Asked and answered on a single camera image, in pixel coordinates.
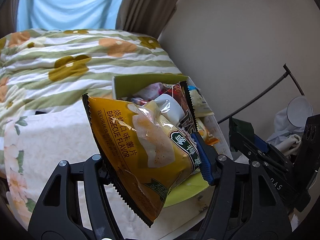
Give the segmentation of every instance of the blue rubber fingertip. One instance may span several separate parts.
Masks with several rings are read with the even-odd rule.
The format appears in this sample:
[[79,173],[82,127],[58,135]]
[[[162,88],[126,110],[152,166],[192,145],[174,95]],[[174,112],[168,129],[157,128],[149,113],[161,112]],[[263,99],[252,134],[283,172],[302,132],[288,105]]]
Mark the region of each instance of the blue rubber fingertip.
[[197,137],[195,134],[191,134],[191,137],[196,141],[197,143],[197,149],[199,153],[199,157],[201,160],[201,164],[199,165],[200,172],[202,175],[202,178],[209,183],[209,185],[213,184],[213,177],[211,174],[211,164],[207,158],[207,155],[205,154],[205,151],[201,147],[200,142],[198,141]]

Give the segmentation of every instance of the wall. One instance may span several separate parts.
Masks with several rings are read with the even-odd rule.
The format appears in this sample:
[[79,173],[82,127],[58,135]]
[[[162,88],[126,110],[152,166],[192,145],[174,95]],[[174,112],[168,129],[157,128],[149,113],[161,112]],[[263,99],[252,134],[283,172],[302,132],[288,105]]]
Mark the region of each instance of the wall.
[[[320,113],[320,11],[313,0],[179,0],[159,41],[202,89],[217,120],[276,81],[285,63]],[[288,77],[235,117],[267,139],[275,114],[298,95]],[[226,136],[228,122],[221,129]]]

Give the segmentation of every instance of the bedspread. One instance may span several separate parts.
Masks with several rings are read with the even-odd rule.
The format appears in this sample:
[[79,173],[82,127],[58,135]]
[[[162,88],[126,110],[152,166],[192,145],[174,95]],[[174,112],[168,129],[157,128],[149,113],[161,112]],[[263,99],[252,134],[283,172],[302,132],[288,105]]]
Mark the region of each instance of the bedspread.
[[19,134],[22,116],[62,111],[84,93],[111,98],[112,77],[134,73],[180,71],[156,39],[142,34],[30,29],[1,38],[0,173],[7,123],[15,120]]

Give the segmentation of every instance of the brown curtain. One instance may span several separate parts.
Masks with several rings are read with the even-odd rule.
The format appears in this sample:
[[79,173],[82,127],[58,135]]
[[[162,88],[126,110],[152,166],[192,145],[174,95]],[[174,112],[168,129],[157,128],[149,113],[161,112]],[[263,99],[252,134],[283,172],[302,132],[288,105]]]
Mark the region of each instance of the brown curtain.
[[5,0],[0,7],[0,38],[16,32],[19,0]]
[[172,16],[177,0],[122,0],[116,29],[158,38]]

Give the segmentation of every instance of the open green box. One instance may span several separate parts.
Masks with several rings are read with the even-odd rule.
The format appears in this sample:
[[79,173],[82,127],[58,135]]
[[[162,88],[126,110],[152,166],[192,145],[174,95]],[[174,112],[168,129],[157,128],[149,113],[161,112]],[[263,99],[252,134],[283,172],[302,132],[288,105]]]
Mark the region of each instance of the open green box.
[[[180,81],[187,81],[188,85],[195,86],[193,81],[188,76],[183,75],[161,73],[119,75],[113,77],[112,80],[112,97],[113,99],[125,98],[137,93],[146,86],[157,82],[176,84]],[[219,139],[219,143],[214,145],[218,154],[225,154],[232,159],[227,142],[214,115],[206,116],[202,121],[205,121],[205,125],[210,133]],[[208,183],[203,180],[200,172],[191,175],[169,193],[164,207],[187,200],[188,198],[191,198],[205,190],[208,186]]]

